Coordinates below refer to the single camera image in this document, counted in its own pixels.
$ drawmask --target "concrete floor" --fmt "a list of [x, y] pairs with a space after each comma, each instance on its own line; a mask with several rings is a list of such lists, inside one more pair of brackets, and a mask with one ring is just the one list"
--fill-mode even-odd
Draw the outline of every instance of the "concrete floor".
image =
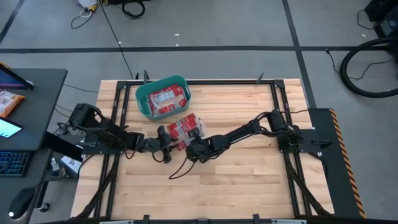
[[[264, 72], [264, 78], [301, 78], [304, 81], [308, 74], [309, 83], [304, 84], [310, 106], [314, 106], [310, 100], [313, 98], [318, 108], [334, 108], [337, 112], [366, 215], [398, 220], [398, 154], [395, 152], [398, 140], [394, 137], [398, 121], [393, 113], [398, 109], [397, 98], [377, 100], [354, 95], [333, 72], [325, 52], [299, 52], [303, 55], [303, 63], [297, 60], [295, 52], [298, 44], [301, 47], [355, 46], [377, 38], [373, 30], [356, 24], [356, 13], [368, 2], [152, 0], [145, 2], [146, 13], [138, 20], [126, 18], [116, 6], [108, 6], [105, 10], [121, 45], [130, 47], [125, 54], [133, 73], [142, 73], [146, 69], [151, 78], [169, 75], [257, 78]], [[0, 30], [7, 24], [17, 3], [16, 0], [1, 3]], [[290, 34], [284, 10], [286, 3], [297, 33], [296, 42]], [[88, 90], [97, 90], [101, 80], [128, 79], [121, 54], [109, 52], [118, 45], [101, 9], [82, 28], [72, 30], [70, 21], [80, 11], [74, 1], [23, 1], [4, 38], [0, 35], [0, 61], [14, 68], [66, 68], [69, 71], [66, 83]], [[361, 16], [361, 23], [371, 25], [365, 14]], [[177, 44], [179, 47], [210, 48], [201, 51], [163, 49]], [[215, 50], [211, 48], [214, 46], [290, 48], [283, 51]], [[87, 53], [81, 48], [96, 48], [96, 52]], [[13, 53], [17, 49], [26, 54]], [[57, 53], [51, 49], [71, 50]], [[346, 53], [332, 52], [337, 66]], [[385, 52], [361, 52], [350, 63], [349, 73], [358, 77], [367, 64], [390, 57]], [[376, 91], [396, 88], [397, 69], [394, 62], [374, 66], [358, 86]], [[76, 103], [95, 104], [95, 101], [95, 93], [64, 87], [58, 103], [72, 110]], [[55, 123], [60, 121], [66, 121], [66, 118], [54, 113], [49, 130], [55, 130]], [[35, 211], [31, 223], [68, 218], [75, 187], [75, 182], [50, 183], [45, 200], [52, 207], [47, 213]]]

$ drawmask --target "teal basket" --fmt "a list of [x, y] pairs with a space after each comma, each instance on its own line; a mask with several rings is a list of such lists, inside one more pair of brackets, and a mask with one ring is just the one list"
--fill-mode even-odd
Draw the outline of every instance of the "teal basket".
[[[169, 87], [170, 85], [173, 85], [173, 84], [178, 84], [184, 89], [185, 96], [187, 97], [187, 103], [185, 104], [185, 106], [183, 106], [179, 109], [170, 111], [169, 113], [162, 114], [159, 116], [152, 116], [152, 114], [150, 112], [150, 108], [148, 108], [148, 104], [147, 104], [147, 101], [148, 101], [147, 95], [149, 95], [155, 91], [161, 90], [163, 88]], [[147, 117], [151, 121], [158, 121], [160, 119], [164, 119], [169, 116], [175, 115], [177, 113], [186, 111], [189, 107], [189, 103], [191, 100], [191, 92], [189, 91], [188, 84], [185, 81], [185, 79], [179, 75], [174, 75], [172, 77], [163, 78], [161, 80], [157, 80], [157, 81], [150, 82], [150, 83], [140, 86], [136, 90], [136, 100], [137, 100], [139, 110], [145, 117]]]

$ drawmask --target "black metal frame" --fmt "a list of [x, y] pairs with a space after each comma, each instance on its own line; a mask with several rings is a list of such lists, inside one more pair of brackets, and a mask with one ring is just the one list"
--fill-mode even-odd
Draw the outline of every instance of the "black metal frame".
[[[125, 126], [126, 122], [126, 111], [127, 111], [127, 105], [129, 101], [129, 94], [130, 94], [130, 87], [132, 86], [137, 86], [137, 85], [143, 85], [144, 80], [135, 80], [135, 81], [118, 81], [116, 85], [116, 93], [115, 93], [115, 98], [114, 98], [114, 103], [113, 103], [113, 110], [112, 110], [112, 117], [111, 120], [113, 122], [116, 121], [116, 115], [118, 112], [118, 104], [119, 104], [119, 99], [121, 95], [121, 90], [124, 88], [126, 91], [124, 92], [124, 100], [123, 100], [123, 107], [122, 107], [122, 113], [121, 113], [121, 120], [120, 120], [120, 127]], [[274, 107], [277, 110], [280, 110], [279, 106], [279, 101], [278, 101], [278, 96], [277, 96], [277, 88], [280, 90], [280, 94], [282, 96], [282, 103], [284, 106], [284, 111], [289, 112], [289, 103], [287, 101], [287, 95], [286, 95], [286, 89], [284, 85], [283, 80], [187, 80], [187, 83], [189, 85], [270, 85], [271, 88], [271, 93], [272, 93], [272, 99], [274, 101]], [[292, 124], [292, 118], [289, 113], [286, 113], [286, 120], [289, 124]], [[287, 163], [291, 162], [289, 153], [284, 152], [283, 153], [286, 169], [287, 169]], [[305, 183], [304, 181], [304, 175], [303, 175], [303, 170], [302, 170], [302, 165], [301, 165], [301, 160], [299, 153], [294, 154], [295, 157], [295, 163], [296, 163], [296, 170], [298, 173], [298, 176], [300, 179]], [[120, 155], [115, 155], [114, 156], [114, 163], [116, 163], [117, 167], [119, 166], [119, 159]], [[99, 180], [99, 186], [102, 185], [104, 182], [104, 179], [106, 177], [106, 173], [108, 170], [108, 162], [109, 162], [109, 156], [105, 155], [104, 156], [104, 161], [103, 161], [103, 166], [101, 170], [101, 178]], [[288, 178], [288, 183], [289, 183], [289, 190], [290, 190], [290, 197], [292, 201], [292, 208], [294, 215], [300, 215], [300, 210], [299, 210], [299, 203], [297, 201], [297, 194], [295, 190], [295, 185], [294, 185], [294, 180], [293, 178], [287, 173], [287, 178]], [[112, 214], [112, 208], [113, 208], [113, 200], [114, 200], [114, 191], [116, 188], [116, 177], [112, 180], [110, 189], [109, 189], [109, 195], [108, 195], [108, 202], [106, 206], [106, 217], [111, 217]], [[311, 215], [311, 206], [307, 200], [307, 198], [302, 195], [303, 201], [304, 201], [304, 207], [305, 207], [305, 214], [306, 215]], [[94, 217], [99, 217], [100, 216], [100, 210], [101, 210], [101, 200], [97, 203], [95, 207], [95, 212], [94, 212]], [[257, 216], [254, 216], [255, 220], [261, 221], [261, 222], [269, 222], [270, 219], [260, 219]], [[134, 223], [145, 223], [146, 219], [143, 220], [135, 220]], [[165, 220], [163, 223], [198, 223], [198, 220]], [[242, 220], [217, 220], [217, 222], [220, 223], [253, 223], [253, 219], [242, 219]]]

